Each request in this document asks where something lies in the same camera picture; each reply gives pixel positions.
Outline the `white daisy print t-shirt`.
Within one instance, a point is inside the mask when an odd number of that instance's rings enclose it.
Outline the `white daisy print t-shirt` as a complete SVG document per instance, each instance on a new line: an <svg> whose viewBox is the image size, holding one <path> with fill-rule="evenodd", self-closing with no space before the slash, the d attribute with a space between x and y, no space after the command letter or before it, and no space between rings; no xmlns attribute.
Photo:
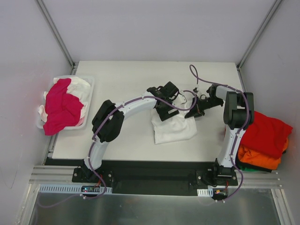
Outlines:
<svg viewBox="0 0 300 225"><path fill-rule="evenodd" d="M161 121L157 111L151 110L151 122L154 129L156 145L189 140L197 133L196 122L193 117L185 118L187 111Z"/></svg>

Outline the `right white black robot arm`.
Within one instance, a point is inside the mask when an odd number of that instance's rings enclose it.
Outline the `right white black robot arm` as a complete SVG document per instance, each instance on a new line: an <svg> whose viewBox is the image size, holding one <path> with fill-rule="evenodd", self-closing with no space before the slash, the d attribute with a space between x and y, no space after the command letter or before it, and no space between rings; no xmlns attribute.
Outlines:
<svg viewBox="0 0 300 225"><path fill-rule="evenodd" d="M213 187L227 183L237 185L234 181L237 168L235 161L242 137L254 121L254 95L251 92L242 92L229 86L215 84L208 88L207 93L209 97L193 98L196 104L185 118L201 117L205 115L205 110L222 106L225 138L220 154L212 167L200 175L200 181Z"/></svg>

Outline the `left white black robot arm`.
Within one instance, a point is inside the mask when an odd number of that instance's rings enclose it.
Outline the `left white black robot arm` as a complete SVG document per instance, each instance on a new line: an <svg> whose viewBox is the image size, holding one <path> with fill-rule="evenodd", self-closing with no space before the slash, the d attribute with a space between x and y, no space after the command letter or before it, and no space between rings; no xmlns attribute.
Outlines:
<svg viewBox="0 0 300 225"><path fill-rule="evenodd" d="M172 82L168 82L165 86L150 87L141 96L127 102L117 104L111 100L104 101L92 120L92 146L84 159L86 168L83 177L88 182L95 182L99 178L98 168L102 164L106 148L118 137L123 122L129 117L150 109L157 111L161 121L179 114L179 110L173 105L179 92Z"/></svg>

